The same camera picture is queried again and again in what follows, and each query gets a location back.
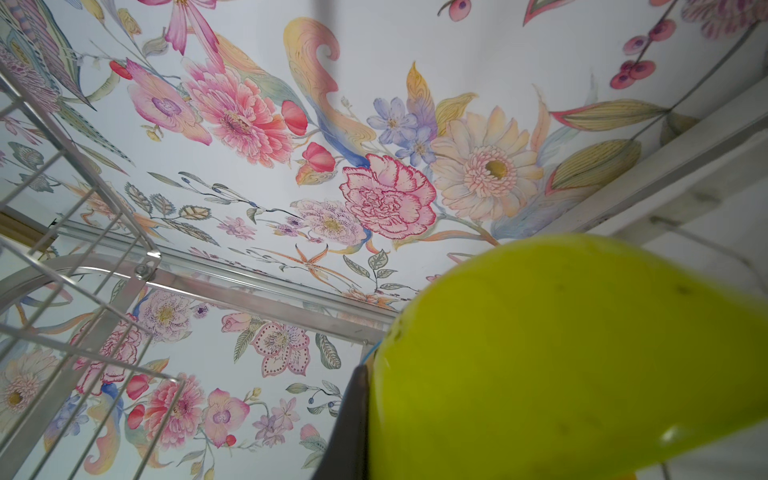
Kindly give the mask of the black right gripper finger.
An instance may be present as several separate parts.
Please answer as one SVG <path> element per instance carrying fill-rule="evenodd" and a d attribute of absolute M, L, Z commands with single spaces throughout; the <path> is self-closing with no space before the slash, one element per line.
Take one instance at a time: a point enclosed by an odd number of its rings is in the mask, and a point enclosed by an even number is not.
<path fill-rule="evenodd" d="M 347 386 L 328 447 L 312 480 L 368 478 L 369 369 L 357 366 Z"/>

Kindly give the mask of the lime green bowl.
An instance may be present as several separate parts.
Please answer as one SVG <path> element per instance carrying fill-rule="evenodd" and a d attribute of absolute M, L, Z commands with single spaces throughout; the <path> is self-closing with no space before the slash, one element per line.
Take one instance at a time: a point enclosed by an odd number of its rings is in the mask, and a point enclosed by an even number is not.
<path fill-rule="evenodd" d="M 448 271 L 375 357 L 374 479 L 616 479 L 767 416 L 767 303 L 586 234 Z"/>

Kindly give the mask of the green leaf pattern bowl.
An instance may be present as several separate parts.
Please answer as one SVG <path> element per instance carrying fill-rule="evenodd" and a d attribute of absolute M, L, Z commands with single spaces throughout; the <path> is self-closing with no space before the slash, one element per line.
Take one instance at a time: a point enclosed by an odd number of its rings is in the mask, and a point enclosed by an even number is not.
<path fill-rule="evenodd" d="M 379 341 L 373 346 L 371 346 L 370 348 L 368 348 L 367 350 L 365 350 L 361 357 L 360 364 L 363 365 L 363 364 L 368 364 L 372 362 L 381 345 L 382 345 L 382 341 Z"/>

